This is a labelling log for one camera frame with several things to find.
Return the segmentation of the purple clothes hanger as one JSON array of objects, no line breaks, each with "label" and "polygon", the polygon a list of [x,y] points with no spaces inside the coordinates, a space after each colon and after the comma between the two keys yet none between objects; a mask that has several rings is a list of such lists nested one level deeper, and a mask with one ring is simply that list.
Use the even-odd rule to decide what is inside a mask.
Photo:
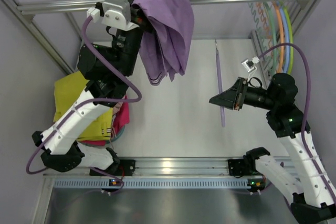
[{"label": "purple clothes hanger", "polygon": [[[217,40],[215,40],[215,59],[216,59],[216,72],[217,72],[217,84],[218,84],[218,92],[222,93],[222,73],[221,73],[221,64],[220,64],[220,57],[219,57],[219,50],[217,46]],[[224,108],[220,107],[220,114],[221,114],[221,124],[222,127],[225,127],[225,112]]]}]

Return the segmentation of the purple trousers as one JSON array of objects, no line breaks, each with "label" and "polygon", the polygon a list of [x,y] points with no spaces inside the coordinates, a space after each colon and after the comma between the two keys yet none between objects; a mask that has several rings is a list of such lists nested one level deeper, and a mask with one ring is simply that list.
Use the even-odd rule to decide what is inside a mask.
[{"label": "purple trousers", "polygon": [[134,0],[153,27],[145,32],[139,54],[151,85],[166,76],[185,75],[192,36],[194,13],[190,0]]}]

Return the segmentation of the yellow trousers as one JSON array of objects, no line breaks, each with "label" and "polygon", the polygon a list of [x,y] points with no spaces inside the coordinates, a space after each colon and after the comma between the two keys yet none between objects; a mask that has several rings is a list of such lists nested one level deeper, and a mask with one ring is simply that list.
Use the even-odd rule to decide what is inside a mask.
[{"label": "yellow trousers", "polygon": [[[53,121],[58,121],[79,98],[88,80],[77,71],[57,80],[54,84],[56,112]],[[80,141],[103,141],[111,135],[113,109],[100,115],[80,135]]]}]

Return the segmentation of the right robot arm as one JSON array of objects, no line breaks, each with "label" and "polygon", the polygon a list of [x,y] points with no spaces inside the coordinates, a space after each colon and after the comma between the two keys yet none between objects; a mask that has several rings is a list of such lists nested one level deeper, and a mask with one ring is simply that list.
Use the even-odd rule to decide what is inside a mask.
[{"label": "right robot arm", "polygon": [[239,77],[209,102],[237,111],[244,104],[268,111],[267,123],[285,147],[298,177],[281,167],[264,147],[246,152],[244,161],[250,171],[266,176],[281,192],[298,223],[320,223],[335,217],[335,187],[322,167],[304,113],[295,105],[297,92],[294,78],[286,73],[275,74],[266,89],[251,87]]}]

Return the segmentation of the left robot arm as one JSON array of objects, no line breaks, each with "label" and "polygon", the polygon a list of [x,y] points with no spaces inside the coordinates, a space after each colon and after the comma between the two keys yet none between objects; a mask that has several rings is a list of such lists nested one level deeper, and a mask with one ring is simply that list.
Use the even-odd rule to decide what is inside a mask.
[{"label": "left robot arm", "polygon": [[[117,31],[110,47],[97,46],[87,37],[91,22],[102,21]],[[68,172],[87,167],[95,173],[113,175],[120,160],[112,148],[96,148],[78,142],[79,135],[100,115],[118,103],[128,103],[128,89],[136,93],[133,102],[142,98],[140,90],[129,80],[133,74],[144,32],[152,25],[134,0],[97,2],[87,12],[81,35],[78,70],[87,80],[85,88],[67,112],[50,128],[32,135],[45,169]]]}]

